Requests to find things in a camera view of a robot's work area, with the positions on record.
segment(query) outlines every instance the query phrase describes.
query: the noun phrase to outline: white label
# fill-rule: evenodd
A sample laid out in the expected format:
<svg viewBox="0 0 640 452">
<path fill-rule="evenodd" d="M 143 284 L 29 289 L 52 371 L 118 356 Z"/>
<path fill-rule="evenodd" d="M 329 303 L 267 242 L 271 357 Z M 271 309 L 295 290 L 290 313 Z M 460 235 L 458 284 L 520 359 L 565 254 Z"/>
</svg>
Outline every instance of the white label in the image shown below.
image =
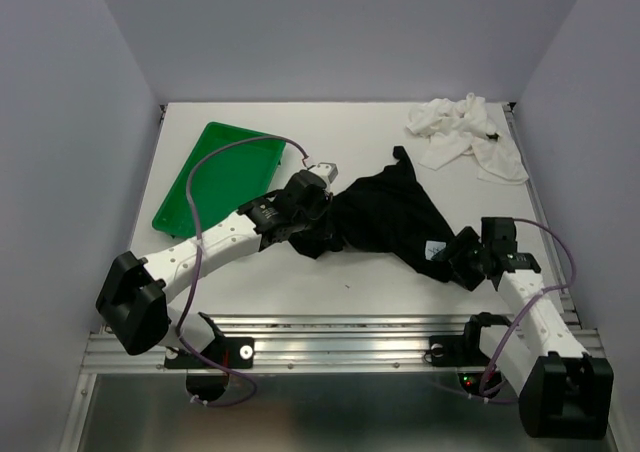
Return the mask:
<svg viewBox="0 0 640 452">
<path fill-rule="evenodd" d="M 431 260 L 431 258 L 444 249 L 447 246 L 444 242 L 437 242 L 435 240 L 427 240 L 424 246 L 424 258 Z"/>
</svg>

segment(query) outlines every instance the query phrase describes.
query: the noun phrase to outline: gray wall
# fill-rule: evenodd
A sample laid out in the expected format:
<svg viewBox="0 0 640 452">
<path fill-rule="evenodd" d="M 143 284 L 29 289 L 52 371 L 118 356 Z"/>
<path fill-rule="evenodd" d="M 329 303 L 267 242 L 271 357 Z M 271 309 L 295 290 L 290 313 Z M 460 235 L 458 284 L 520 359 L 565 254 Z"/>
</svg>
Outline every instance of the gray wall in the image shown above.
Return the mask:
<svg viewBox="0 0 640 452">
<path fill-rule="evenodd" d="M 575 0 L 106 0 L 168 100 L 519 97 Z"/>
<path fill-rule="evenodd" d="M 0 450 L 57 450 L 158 106 L 103 0 L 0 0 Z"/>
<path fill-rule="evenodd" d="M 516 107 L 545 212 L 578 262 L 573 298 L 601 333 L 631 423 L 640 420 L 639 17 L 638 0 L 578 0 Z"/>
</svg>

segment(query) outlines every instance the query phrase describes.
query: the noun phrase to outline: white towel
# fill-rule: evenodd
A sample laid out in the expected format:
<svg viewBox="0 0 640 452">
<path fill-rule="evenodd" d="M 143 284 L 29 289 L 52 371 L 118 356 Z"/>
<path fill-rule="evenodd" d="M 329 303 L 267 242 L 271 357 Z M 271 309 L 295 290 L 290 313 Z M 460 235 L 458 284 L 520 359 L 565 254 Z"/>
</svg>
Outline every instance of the white towel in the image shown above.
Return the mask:
<svg viewBox="0 0 640 452">
<path fill-rule="evenodd" d="M 529 179 L 515 142 L 489 118 L 483 97 L 469 94 L 459 102 L 434 99 L 416 106 L 409 112 L 407 129 L 429 141 L 420 160 L 425 167 L 438 170 L 461 155 L 473 154 L 481 180 L 522 184 Z"/>
</svg>

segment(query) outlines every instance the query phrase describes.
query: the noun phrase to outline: green plastic bin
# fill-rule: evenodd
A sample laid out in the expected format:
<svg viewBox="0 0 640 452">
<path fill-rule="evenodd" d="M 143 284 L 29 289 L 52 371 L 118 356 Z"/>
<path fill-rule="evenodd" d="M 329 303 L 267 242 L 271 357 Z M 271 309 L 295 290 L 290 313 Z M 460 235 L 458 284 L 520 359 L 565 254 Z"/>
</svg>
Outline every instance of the green plastic bin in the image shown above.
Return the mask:
<svg viewBox="0 0 640 452">
<path fill-rule="evenodd" d="M 207 124 L 153 218 L 153 228 L 173 237 L 194 236 L 196 231 L 185 195 L 191 169 L 204 156 L 224 145 L 261 135 L 267 134 L 218 122 Z M 267 192 L 284 145 L 280 140 L 240 145 L 225 150 L 200 167 L 193 179 L 191 192 L 203 230 L 224 220 L 240 205 Z"/>
</svg>

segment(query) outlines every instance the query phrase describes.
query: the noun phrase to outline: tabletop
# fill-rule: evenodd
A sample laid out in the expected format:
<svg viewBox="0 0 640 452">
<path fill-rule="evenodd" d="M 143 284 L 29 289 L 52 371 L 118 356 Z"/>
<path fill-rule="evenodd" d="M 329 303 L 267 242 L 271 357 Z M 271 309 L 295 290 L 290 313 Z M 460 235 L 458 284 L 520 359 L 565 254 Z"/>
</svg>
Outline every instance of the tabletop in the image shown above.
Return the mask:
<svg viewBox="0 0 640 452">
<path fill-rule="evenodd" d="M 418 181 L 455 233 L 470 225 L 480 231 L 483 216 L 535 220 L 526 185 L 498 185 L 476 178 L 471 156 L 438 171 L 418 164 L 426 140 L 404 126 L 413 103 L 171 103 L 162 124 L 148 182 L 133 233 L 138 256 L 177 241 L 151 227 L 151 221 L 197 139 L 209 122 L 277 134 L 298 141 L 317 162 L 334 162 L 334 192 L 358 177 L 394 163 L 395 145 L 406 148 Z M 501 104 L 487 104 L 490 117 L 505 131 Z M 271 188 L 281 188 L 302 168 L 300 154 L 287 146 Z M 522 251 L 536 257 L 546 284 L 553 283 L 540 232 L 518 225 Z M 419 275 L 392 254 L 357 251 L 326 253 L 318 260 L 298 255 L 288 244 L 275 245 L 202 279 L 192 310 L 213 315 L 448 315 L 509 312 L 490 282 L 469 292 Z M 184 303 L 186 294 L 176 299 Z"/>
</svg>

